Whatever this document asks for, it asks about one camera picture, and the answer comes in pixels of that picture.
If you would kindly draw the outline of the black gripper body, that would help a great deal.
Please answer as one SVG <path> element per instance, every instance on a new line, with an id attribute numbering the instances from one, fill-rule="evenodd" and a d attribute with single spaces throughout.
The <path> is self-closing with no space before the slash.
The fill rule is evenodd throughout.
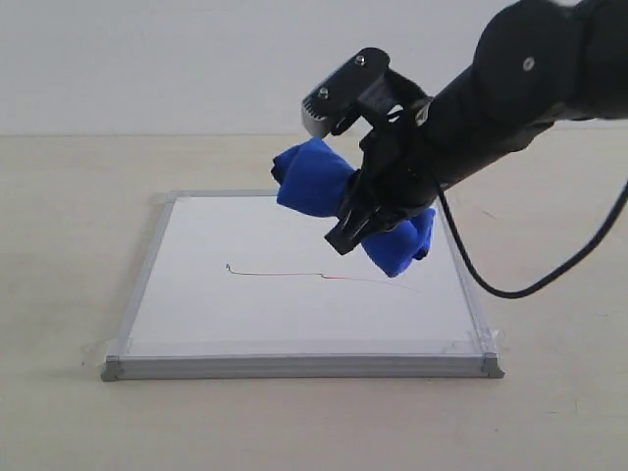
<path id="1" fill-rule="evenodd" d="M 391 231 L 435 199 L 435 185 L 421 162 L 418 128 L 432 99 L 422 98 L 375 125 L 359 142 L 361 167 L 344 192 L 347 231 Z"/>

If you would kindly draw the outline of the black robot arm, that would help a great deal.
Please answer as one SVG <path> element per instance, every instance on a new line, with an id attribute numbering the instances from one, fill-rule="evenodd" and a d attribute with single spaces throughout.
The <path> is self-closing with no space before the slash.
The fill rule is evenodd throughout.
<path id="1" fill-rule="evenodd" d="M 558 121 L 627 115 L 627 5 L 519 1 L 485 27 L 471 65 L 362 139 L 328 242 L 346 254 Z"/>

